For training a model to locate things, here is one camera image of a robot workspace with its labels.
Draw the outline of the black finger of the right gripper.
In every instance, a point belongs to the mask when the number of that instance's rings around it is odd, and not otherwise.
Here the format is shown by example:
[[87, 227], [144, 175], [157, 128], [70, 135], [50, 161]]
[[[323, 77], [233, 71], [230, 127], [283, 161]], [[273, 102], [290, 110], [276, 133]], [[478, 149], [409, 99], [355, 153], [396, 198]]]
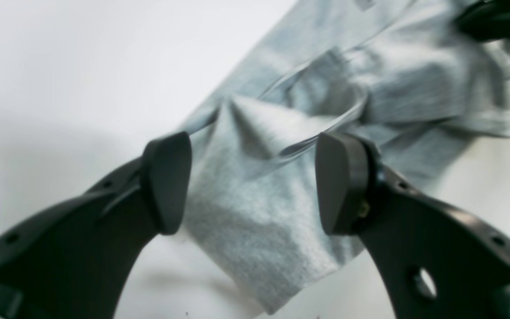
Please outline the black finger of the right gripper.
[[455, 18], [455, 26], [478, 42], [510, 40], [510, 0], [480, 0]]

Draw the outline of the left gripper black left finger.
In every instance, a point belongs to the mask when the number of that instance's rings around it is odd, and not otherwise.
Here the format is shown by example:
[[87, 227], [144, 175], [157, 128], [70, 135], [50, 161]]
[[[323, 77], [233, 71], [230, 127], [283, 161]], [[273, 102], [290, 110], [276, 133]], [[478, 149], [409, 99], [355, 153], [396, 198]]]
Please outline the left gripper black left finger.
[[85, 193], [0, 235], [0, 318], [112, 319], [143, 248], [182, 224], [192, 157], [186, 132], [151, 140]]

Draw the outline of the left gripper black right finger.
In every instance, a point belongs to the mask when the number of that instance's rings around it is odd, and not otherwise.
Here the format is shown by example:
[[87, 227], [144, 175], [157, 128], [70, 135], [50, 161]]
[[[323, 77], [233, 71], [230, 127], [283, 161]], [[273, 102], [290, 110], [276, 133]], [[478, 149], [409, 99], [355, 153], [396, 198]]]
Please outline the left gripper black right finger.
[[385, 166], [374, 144], [322, 132], [315, 153], [320, 221], [358, 236], [398, 319], [510, 319], [510, 239], [431, 198]]

